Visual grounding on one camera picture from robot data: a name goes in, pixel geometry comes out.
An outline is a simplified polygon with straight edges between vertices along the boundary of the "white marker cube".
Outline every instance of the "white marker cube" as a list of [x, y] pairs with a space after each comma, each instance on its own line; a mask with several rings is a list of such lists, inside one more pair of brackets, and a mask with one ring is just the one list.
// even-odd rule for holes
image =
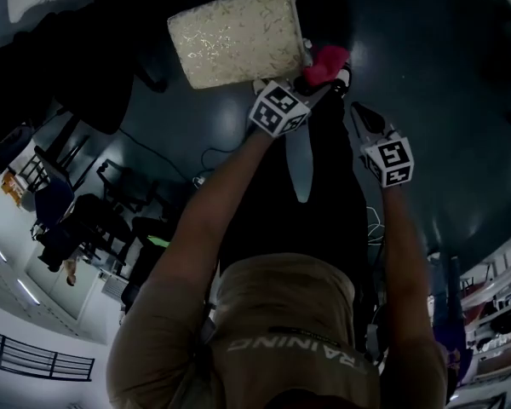
[[379, 142], [364, 148], [367, 166], [382, 187], [392, 187], [410, 181], [415, 168], [407, 138]]
[[271, 81], [259, 94], [249, 118], [273, 138], [297, 129], [310, 113], [301, 100]]

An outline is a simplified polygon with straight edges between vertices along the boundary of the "blue jeans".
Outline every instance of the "blue jeans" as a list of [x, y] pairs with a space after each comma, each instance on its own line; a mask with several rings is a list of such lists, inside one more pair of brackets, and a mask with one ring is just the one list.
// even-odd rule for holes
[[439, 259], [430, 259], [429, 265], [434, 301], [433, 326], [463, 320], [458, 258], [450, 259], [445, 253], [441, 253]]

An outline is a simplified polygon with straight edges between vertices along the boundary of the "beige floral upholstery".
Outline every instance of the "beige floral upholstery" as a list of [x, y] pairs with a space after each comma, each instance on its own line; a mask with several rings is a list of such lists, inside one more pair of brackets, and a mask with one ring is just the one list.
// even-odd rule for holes
[[169, 18], [169, 32], [193, 88], [301, 69], [295, 0], [217, 0]]

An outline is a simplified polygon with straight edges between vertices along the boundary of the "brown t-shirt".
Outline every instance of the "brown t-shirt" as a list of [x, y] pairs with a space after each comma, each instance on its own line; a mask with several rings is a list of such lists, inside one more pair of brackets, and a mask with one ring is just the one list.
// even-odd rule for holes
[[446, 371], [437, 344], [396, 348], [379, 377], [352, 347], [353, 294], [345, 274], [312, 257], [237, 262], [218, 292], [216, 333], [201, 346], [203, 298], [179, 280], [149, 282], [112, 349], [111, 403], [262, 409], [303, 389], [350, 407], [442, 408]]

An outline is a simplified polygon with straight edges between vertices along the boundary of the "black handrail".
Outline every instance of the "black handrail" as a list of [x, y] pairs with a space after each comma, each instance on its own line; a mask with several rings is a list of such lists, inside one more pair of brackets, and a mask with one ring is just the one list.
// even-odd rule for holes
[[0, 334], [0, 370], [6, 372], [51, 380], [90, 382], [94, 364], [95, 359], [41, 349]]

